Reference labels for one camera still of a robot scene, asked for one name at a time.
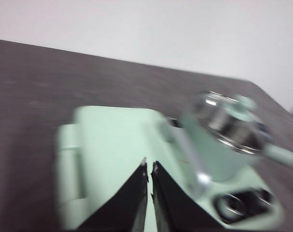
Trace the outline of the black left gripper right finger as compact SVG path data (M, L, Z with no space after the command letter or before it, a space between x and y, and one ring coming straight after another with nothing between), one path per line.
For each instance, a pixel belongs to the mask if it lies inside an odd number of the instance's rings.
M153 163L151 177L157 231L224 231L224 227L192 200L158 161Z

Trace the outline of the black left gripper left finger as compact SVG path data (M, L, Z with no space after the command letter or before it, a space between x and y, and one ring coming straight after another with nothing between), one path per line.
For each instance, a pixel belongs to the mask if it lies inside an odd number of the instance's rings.
M77 232L142 232L147 212L147 159L102 207L91 214Z

